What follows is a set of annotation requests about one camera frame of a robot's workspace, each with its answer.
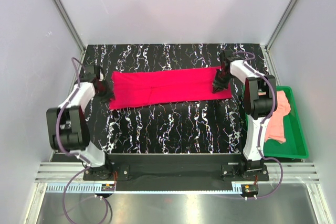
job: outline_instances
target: red towel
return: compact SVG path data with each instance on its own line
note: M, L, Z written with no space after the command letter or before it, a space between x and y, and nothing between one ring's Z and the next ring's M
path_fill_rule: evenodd
M115 100L110 109L136 108L158 103L229 99L231 88L212 93L216 69L193 68L158 72L113 72Z

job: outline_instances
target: green plastic tray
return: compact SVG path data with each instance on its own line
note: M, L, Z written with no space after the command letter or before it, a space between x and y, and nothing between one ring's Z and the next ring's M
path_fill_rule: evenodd
M277 86L277 91L281 90L285 92L291 108L289 114L283 118L286 142L280 144L276 140L267 140L264 144L264 155L272 157L308 158L309 154L306 140L303 135L293 91L287 86Z

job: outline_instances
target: marbled tabletop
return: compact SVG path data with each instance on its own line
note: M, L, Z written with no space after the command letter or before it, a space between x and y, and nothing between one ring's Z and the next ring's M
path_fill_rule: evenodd
M221 50L253 52L251 65L267 72L259 44L89 45L84 64L113 71L149 72L219 66ZM231 80L229 100L178 102L109 110L93 99L85 115L91 140L108 153L237 153L246 140L243 85Z

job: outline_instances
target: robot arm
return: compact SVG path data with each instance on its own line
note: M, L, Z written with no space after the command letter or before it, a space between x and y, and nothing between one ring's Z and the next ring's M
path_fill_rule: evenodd
M244 171L262 169L263 162L258 147L263 153L266 128L269 122L267 119L262 125L262 133L259 139L259 130L262 120L269 114L272 108L271 88L276 90L275 77L264 75L247 66L247 62L242 57L231 53L226 56L224 51L221 52L221 69L217 70L215 81L213 83L213 92L218 92L228 88L231 77L237 77L244 85L244 110L248 117L248 129L246 145L243 150ZM256 74L259 73L271 83L272 87L266 85L264 80Z
M102 69L98 66L86 66L86 73L80 77L80 81L80 85L74 85L73 91L62 104L47 111L50 146L54 150L60 150L56 139L56 121L60 109L69 102L59 125L62 146L82 161L89 161L93 173L111 173L112 165L107 154L90 141L84 110L94 97L100 97L102 102L110 101L113 92L104 80Z

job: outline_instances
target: pink cloth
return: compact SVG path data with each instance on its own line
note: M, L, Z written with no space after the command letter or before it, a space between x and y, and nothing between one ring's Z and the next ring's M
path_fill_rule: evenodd
M275 112L273 112L273 115L267 125L265 142L268 139L274 139L282 144L286 141L283 120L284 116L288 115L290 112L290 105L288 103L285 92L277 91L277 98L278 108Z
M193 68L158 72L113 72L115 100L110 109L136 108L158 103L232 98L231 88L212 93L216 69Z

